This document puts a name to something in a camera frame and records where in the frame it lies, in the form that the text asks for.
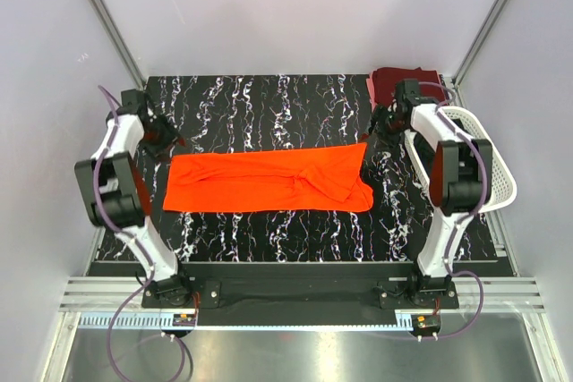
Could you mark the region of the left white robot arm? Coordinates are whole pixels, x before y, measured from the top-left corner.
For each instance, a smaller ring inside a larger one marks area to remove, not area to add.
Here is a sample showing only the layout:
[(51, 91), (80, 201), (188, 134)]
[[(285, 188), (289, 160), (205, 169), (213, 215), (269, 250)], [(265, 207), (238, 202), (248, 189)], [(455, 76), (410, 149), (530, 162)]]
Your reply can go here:
[(146, 300), (182, 307), (192, 299), (192, 280), (152, 222), (150, 194), (134, 156), (141, 150), (155, 161), (168, 160), (170, 150), (184, 145), (184, 139), (156, 111), (149, 93), (128, 89), (116, 99), (103, 86), (98, 89), (109, 106), (106, 133), (92, 156), (74, 165), (88, 218), (113, 233), (140, 262)]

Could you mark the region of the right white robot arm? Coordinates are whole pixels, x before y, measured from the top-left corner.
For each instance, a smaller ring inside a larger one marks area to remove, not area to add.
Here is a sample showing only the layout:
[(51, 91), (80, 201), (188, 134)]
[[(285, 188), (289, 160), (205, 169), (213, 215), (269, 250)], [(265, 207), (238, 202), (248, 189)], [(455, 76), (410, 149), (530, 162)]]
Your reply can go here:
[(416, 307), (435, 306), (451, 292), (451, 260), (466, 230), (492, 194), (493, 145), (477, 139), (447, 117), (446, 101), (426, 97), (424, 81), (395, 86), (395, 108), (374, 108), (365, 139), (389, 147), (415, 132), (433, 150), (428, 192), (433, 207), (430, 231), (401, 293)]

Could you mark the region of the orange t shirt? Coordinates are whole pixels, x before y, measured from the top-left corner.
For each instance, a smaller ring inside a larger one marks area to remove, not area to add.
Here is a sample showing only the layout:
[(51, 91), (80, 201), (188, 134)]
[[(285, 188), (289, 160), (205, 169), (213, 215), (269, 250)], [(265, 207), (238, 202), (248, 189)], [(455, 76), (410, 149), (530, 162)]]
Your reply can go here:
[(249, 213), (280, 210), (364, 212), (364, 143), (312, 149), (175, 156), (163, 209)]

